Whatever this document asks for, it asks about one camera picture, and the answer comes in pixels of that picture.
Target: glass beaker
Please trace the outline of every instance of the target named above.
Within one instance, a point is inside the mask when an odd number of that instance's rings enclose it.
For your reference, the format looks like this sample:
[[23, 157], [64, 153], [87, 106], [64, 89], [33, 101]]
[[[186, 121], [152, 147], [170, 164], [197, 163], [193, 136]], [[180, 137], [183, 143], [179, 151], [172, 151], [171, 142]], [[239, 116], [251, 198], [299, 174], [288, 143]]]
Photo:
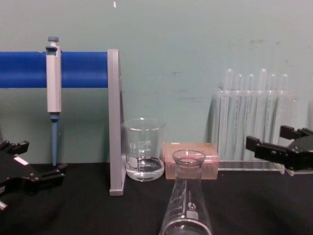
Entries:
[[138, 181], [150, 181], [164, 173], [160, 159], [165, 123], [155, 118], [137, 118], [122, 124], [126, 136], [126, 173]]
[[194, 150], [173, 153], [176, 181], [159, 235], [212, 235], [201, 189], [205, 155]]

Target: gray bracket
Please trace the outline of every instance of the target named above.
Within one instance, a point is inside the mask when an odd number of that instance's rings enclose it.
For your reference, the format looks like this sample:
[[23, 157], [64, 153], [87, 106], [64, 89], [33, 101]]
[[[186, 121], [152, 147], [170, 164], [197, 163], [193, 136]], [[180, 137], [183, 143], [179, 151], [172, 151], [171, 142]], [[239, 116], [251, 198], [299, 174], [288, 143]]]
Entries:
[[110, 132], [110, 177], [111, 196], [121, 196], [125, 183], [124, 134], [121, 124], [124, 122], [122, 102], [122, 81], [119, 52], [108, 50], [108, 93], [109, 93], [109, 132]]

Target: erlenmeyer flask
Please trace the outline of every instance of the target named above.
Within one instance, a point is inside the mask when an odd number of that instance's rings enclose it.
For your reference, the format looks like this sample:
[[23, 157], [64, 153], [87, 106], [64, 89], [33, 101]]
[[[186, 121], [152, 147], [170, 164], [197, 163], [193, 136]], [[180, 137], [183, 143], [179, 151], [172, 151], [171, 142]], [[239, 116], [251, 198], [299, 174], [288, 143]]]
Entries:
[[159, 235], [212, 235], [201, 189], [205, 155], [194, 150], [173, 153], [176, 181]]

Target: clear liquid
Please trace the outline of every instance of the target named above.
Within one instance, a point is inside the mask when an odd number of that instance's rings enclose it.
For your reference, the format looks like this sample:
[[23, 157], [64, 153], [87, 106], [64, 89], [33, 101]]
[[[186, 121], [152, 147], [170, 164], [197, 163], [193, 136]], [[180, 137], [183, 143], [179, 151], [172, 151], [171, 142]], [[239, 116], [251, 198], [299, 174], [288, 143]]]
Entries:
[[127, 175], [138, 181], [151, 181], [155, 180], [164, 173], [164, 163], [158, 158], [141, 158], [137, 159], [137, 168], [126, 165]]
[[191, 219], [178, 219], [167, 225], [160, 235], [212, 235], [202, 223]]

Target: teal wall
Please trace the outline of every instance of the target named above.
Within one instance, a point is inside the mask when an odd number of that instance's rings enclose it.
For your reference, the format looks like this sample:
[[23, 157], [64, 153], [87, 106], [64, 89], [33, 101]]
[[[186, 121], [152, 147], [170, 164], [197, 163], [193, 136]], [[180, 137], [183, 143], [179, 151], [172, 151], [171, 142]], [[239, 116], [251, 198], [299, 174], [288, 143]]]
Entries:
[[[2, 0], [0, 50], [120, 49], [125, 118], [166, 121], [166, 141], [208, 141], [211, 97], [225, 70], [288, 73], [292, 123], [313, 128], [313, 3], [293, 0]], [[44, 90], [0, 90], [4, 139], [49, 162]], [[107, 159], [107, 91], [65, 90], [61, 160]]]

